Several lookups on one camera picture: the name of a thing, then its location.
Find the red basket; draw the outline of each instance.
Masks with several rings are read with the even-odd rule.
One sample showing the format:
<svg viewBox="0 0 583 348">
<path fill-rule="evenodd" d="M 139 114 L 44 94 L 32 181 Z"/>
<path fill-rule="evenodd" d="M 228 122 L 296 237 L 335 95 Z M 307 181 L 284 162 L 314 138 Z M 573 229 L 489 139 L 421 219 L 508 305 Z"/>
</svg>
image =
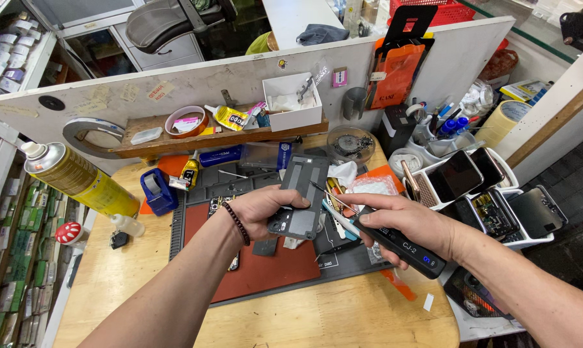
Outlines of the red basket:
<svg viewBox="0 0 583 348">
<path fill-rule="evenodd" d="M 433 17 L 430 27 L 467 22 L 472 20 L 472 16 L 476 13 L 473 9 L 455 0 L 390 0 L 391 18 L 397 7 L 401 5 L 438 5 L 438 12 Z"/>
</svg>

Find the red and white mushroom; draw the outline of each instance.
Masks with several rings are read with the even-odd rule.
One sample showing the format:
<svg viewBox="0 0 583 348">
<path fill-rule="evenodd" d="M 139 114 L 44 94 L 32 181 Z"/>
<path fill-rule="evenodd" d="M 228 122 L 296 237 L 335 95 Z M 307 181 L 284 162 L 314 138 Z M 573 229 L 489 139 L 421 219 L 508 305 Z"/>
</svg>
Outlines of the red and white mushroom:
<svg viewBox="0 0 583 348">
<path fill-rule="evenodd" d="M 70 245 L 79 240 L 83 234 L 83 228 L 78 222 L 66 222 L 55 231 L 55 240 Z"/>
</svg>

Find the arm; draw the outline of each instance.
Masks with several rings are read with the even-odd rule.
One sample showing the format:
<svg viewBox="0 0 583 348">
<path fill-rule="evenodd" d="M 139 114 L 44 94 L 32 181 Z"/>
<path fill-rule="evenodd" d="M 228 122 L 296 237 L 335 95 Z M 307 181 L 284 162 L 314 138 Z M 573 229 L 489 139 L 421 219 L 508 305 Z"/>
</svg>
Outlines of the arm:
<svg viewBox="0 0 583 348">
<path fill-rule="evenodd" d="M 269 186 L 229 203 L 252 240 L 270 234 L 281 205 L 309 205 L 296 190 Z M 127 299 L 79 347 L 192 347 L 205 311 L 244 240 L 225 209 L 197 231 L 172 262 Z"/>
<path fill-rule="evenodd" d="M 444 259 L 464 266 L 543 347 L 583 347 L 583 291 L 544 272 L 495 239 L 401 196 L 346 194 L 346 203 L 379 209 L 360 218 L 392 227 Z M 373 240 L 363 236 L 366 245 Z M 382 249 L 382 256 L 399 258 Z"/>
</svg>

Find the hand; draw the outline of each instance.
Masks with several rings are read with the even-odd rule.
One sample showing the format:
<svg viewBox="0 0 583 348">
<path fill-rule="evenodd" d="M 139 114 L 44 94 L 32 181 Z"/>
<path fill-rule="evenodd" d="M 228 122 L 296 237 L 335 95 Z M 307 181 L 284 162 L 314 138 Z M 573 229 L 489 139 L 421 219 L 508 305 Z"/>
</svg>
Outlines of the hand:
<svg viewBox="0 0 583 348">
<path fill-rule="evenodd" d="M 267 219 L 281 206 L 291 204 L 296 208 L 307 208 L 311 205 L 300 192 L 295 189 L 280 189 L 280 186 L 256 189 L 229 202 L 229 206 L 242 222 L 251 240 L 265 240 L 278 236 L 268 232 Z"/>
<path fill-rule="evenodd" d="M 360 223 L 371 228 L 391 227 L 400 230 L 414 243 L 430 249 L 444 259 L 452 259 L 455 227 L 460 224 L 418 202 L 403 196 L 385 196 L 384 194 L 358 193 L 337 196 L 346 204 L 360 204 L 377 209 L 371 214 L 360 217 Z M 361 237 L 368 247 L 373 239 L 361 232 Z M 382 256 L 393 265 L 407 268 L 392 251 L 380 246 Z"/>
</svg>

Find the drawer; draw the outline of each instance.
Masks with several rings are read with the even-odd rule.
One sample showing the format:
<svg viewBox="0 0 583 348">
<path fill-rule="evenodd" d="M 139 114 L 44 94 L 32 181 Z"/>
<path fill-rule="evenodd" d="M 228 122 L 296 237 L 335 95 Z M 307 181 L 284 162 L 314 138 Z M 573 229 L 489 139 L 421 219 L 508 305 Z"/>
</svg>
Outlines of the drawer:
<svg viewBox="0 0 583 348">
<path fill-rule="evenodd" d="M 126 44 L 126 46 L 128 47 L 134 47 L 135 45 L 128 40 L 128 36 L 126 36 L 126 23 L 120 23 L 120 24 L 116 24 L 113 26 L 115 28 L 115 30 L 117 30 L 117 32 L 119 33 L 119 36 L 122 37 L 122 41 L 124 42 L 124 44 Z"/>
<path fill-rule="evenodd" d="M 141 68 L 192 56 L 197 53 L 190 35 L 180 36 L 154 54 L 143 53 L 136 47 L 130 47 L 129 50 Z"/>
<path fill-rule="evenodd" d="M 168 62 L 144 67 L 143 71 L 160 69 L 162 67 L 170 67 L 170 66 L 178 66 L 178 65 L 184 65 L 184 64 L 199 63 L 199 62 L 201 62 L 201 58 L 199 58 L 198 54 L 194 54 L 192 56 L 176 59 L 174 61 L 168 61 Z"/>
</svg>

